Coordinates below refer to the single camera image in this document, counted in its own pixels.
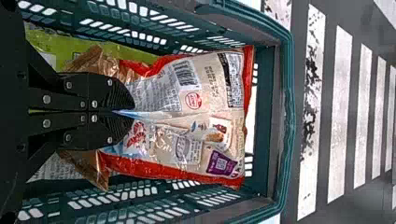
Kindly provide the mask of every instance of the food package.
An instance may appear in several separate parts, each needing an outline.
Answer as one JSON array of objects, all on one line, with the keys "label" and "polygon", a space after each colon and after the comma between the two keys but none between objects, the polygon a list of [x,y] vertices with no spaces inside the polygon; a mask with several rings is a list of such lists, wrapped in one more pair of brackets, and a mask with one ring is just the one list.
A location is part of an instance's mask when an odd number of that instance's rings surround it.
[{"label": "food package", "polygon": [[91,152],[87,161],[95,157],[100,162],[92,166],[125,175],[239,188],[245,172],[244,127],[253,55],[254,48],[247,46],[162,56],[148,66],[114,60],[99,46],[90,48],[66,71],[119,78],[134,97],[135,109],[118,112],[134,118],[123,141]]}]

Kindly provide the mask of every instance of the screw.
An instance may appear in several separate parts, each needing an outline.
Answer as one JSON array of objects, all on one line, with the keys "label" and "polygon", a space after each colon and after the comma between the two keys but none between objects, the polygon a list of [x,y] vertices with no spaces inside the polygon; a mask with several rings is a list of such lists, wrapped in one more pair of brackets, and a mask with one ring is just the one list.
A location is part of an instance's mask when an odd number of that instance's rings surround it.
[{"label": "screw", "polygon": [[26,145],[25,144],[21,144],[17,146],[17,151],[19,153],[23,153],[26,150]]},{"label": "screw", "polygon": [[43,128],[49,128],[49,127],[50,127],[50,120],[49,119],[44,119]]},{"label": "screw", "polygon": [[20,79],[26,79],[26,73],[23,72],[23,71],[19,71],[17,73],[17,77],[20,78]]},{"label": "screw", "polygon": [[72,89],[73,88],[73,84],[71,82],[66,82],[66,88],[67,89]]},{"label": "screw", "polygon": [[72,135],[71,135],[70,133],[68,133],[68,134],[64,137],[64,140],[65,140],[66,142],[70,142],[70,140],[72,140]]},{"label": "screw", "polygon": [[92,107],[93,107],[93,108],[98,107],[98,102],[97,102],[97,101],[92,101]]},{"label": "screw", "polygon": [[92,121],[93,123],[96,123],[96,121],[98,121],[98,117],[97,117],[96,115],[92,115],[91,121]]},{"label": "screw", "polygon": [[49,105],[50,104],[50,96],[44,95],[43,96],[43,102],[44,102],[45,105]]}]

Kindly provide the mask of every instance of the green plastic basket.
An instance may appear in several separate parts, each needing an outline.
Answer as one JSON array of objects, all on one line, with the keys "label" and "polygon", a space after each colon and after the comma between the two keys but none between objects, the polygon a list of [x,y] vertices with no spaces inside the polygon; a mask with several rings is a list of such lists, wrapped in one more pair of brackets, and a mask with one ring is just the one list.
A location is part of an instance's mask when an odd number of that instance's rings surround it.
[{"label": "green plastic basket", "polygon": [[238,190],[189,180],[110,179],[27,185],[20,222],[255,223],[284,207],[295,133],[294,46],[289,31],[234,0],[23,0],[26,21],[75,37],[108,40],[157,55],[256,47],[256,124],[247,177]]}]

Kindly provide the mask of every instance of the black speckled floor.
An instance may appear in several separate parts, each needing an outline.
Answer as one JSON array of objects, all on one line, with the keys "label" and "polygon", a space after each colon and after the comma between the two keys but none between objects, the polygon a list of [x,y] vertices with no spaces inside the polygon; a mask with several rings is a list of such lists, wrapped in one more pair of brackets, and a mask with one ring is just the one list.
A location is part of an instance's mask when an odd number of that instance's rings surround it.
[{"label": "black speckled floor", "polygon": [[[389,6],[393,7],[392,1],[389,1]],[[319,137],[318,144],[318,170],[317,176],[305,176],[301,179],[301,157],[311,156],[304,151],[306,145],[309,129],[306,129],[306,123],[301,119],[306,115],[304,110],[304,103],[306,100],[306,91],[309,90],[306,76],[313,76],[318,69],[316,64],[313,69],[312,60],[306,57],[307,45],[307,21],[309,6],[317,8],[325,17],[324,28],[324,44],[323,44],[323,63],[321,83],[321,113],[313,112],[314,116],[320,118],[320,129],[316,129]],[[342,27],[348,34],[352,36],[351,44],[348,45],[347,39],[339,40],[340,43],[346,41],[345,48],[351,48],[350,52],[350,78],[349,78],[349,96],[347,100],[347,122],[346,122],[346,143],[344,148],[345,157],[341,159],[335,158],[333,160],[342,160],[340,164],[344,166],[331,165],[330,156],[334,148],[332,140],[335,134],[334,120],[338,118],[334,114],[333,109],[333,92],[336,89],[334,81],[337,69],[334,71],[334,65],[337,64],[337,56],[335,54],[336,33],[337,26]],[[389,77],[394,75],[390,72],[391,66],[396,64],[396,30],[384,16],[384,13],[379,9],[378,5],[373,0],[294,0],[291,7],[290,30],[294,34],[295,39],[295,93],[296,93],[296,111],[297,111],[297,134],[294,150],[294,161],[291,171],[290,192],[287,202],[287,207],[281,215],[281,223],[394,223],[396,221],[396,213],[392,211],[392,171],[386,170],[387,158],[387,143],[389,133]],[[366,154],[365,154],[365,184],[354,189],[354,175],[356,174],[355,158],[357,158],[356,137],[357,137],[357,123],[358,119],[358,101],[359,101],[359,83],[360,83],[360,68],[361,68],[361,44],[372,51],[371,62],[371,83],[369,88],[369,101],[367,102],[368,123],[367,123],[367,139],[366,139]],[[385,70],[385,85],[382,85],[384,90],[381,100],[383,100],[380,113],[378,116],[378,89],[380,88],[378,61],[382,58],[386,61]],[[378,118],[382,119],[382,134],[380,137],[375,137],[378,134]],[[379,177],[376,176],[375,160],[373,157],[378,157],[378,171]],[[329,173],[331,169],[343,170],[342,177],[344,192],[342,196],[328,203],[329,194],[332,194],[332,187],[329,185]],[[301,218],[297,222],[298,217],[298,201],[299,201],[299,186],[301,181],[310,181],[310,178],[317,178],[316,185],[316,199],[314,202],[315,211]]]}]

